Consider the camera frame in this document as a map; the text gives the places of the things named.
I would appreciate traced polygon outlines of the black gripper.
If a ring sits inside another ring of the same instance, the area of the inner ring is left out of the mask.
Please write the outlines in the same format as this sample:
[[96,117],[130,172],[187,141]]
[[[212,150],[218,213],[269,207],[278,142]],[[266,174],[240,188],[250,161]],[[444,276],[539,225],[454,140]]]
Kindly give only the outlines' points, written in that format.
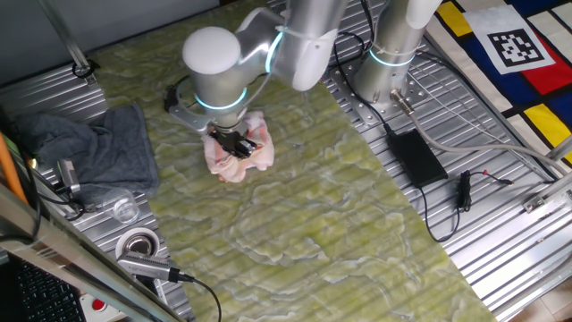
[[257,149],[257,144],[252,140],[246,140],[238,131],[224,132],[213,128],[209,135],[215,139],[226,151],[233,151],[238,159],[246,159]]

